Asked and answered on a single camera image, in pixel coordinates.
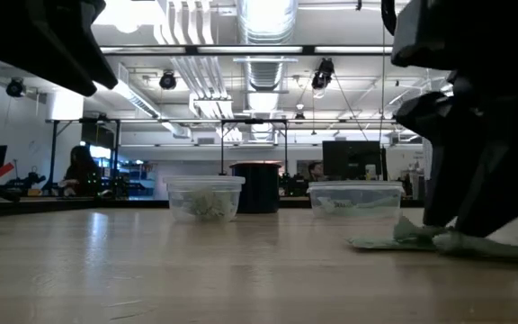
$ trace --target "person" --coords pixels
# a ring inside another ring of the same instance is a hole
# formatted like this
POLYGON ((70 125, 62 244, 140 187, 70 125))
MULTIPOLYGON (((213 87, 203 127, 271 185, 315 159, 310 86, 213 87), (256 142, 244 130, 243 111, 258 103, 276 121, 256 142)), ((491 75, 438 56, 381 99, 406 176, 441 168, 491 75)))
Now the person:
POLYGON ((322 162, 311 162, 308 166, 309 181, 325 181, 322 162))
POLYGON ((76 146, 71 149, 71 164, 59 186, 65 188, 65 195, 96 196, 99 193, 99 167, 91 157, 89 148, 76 146))

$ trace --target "clear plastic container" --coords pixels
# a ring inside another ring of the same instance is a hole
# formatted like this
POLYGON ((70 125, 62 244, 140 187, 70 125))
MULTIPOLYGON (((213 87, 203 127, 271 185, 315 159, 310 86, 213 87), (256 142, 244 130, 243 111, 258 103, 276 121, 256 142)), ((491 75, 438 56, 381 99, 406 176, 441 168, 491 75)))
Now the clear plastic container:
POLYGON ((325 181, 309 184, 313 212, 318 217, 393 219, 400 213, 403 185, 387 181, 325 181))
POLYGON ((240 176, 170 176, 165 178, 169 207, 178 221, 228 222, 239 205, 240 176))

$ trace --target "wooden table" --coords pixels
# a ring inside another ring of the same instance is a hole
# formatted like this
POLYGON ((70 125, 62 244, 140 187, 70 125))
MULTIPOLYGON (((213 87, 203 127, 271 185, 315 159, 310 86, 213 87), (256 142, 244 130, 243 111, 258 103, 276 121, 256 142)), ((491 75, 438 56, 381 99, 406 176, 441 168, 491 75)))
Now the wooden table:
MULTIPOLYGON (((518 265, 344 241, 374 230, 310 210, 225 226, 166 210, 3 217, 0 324, 518 322, 518 265)), ((518 221, 497 235, 516 236, 518 221)))

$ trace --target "container lid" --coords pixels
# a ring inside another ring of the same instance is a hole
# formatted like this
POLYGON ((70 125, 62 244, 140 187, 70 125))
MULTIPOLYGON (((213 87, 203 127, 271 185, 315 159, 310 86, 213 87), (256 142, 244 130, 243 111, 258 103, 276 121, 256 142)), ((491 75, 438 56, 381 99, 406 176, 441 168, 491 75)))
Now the container lid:
POLYGON ((264 163, 264 162, 239 162, 230 165, 231 168, 237 167, 273 167, 273 168, 281 168, 281 165, 277 163, 264 163))
POLYGON ((311 190, 349 190, 349 189, 399 189, 403 190, 403 183, 399 181, 320 181, 309 183, 308 193, 311 190))
POLYGON ((163 181, 168 185, 242 185, 245 183, 242 176, 230 175, 174 175, 166 176, 163 181))

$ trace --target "green cloth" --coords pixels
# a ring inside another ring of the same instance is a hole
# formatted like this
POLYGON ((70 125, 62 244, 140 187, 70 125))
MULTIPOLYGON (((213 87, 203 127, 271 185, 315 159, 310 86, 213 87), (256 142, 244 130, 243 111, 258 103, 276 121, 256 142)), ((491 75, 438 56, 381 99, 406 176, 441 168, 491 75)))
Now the green cloth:
POLYGON ((453 228, 417 227, 401 216, 393 229, 393 239, 349 238, 360 250, 437 251, 458 257, 485 257, 518 262, 518 246, 495 242, 488 238, 463 235, 453 228))

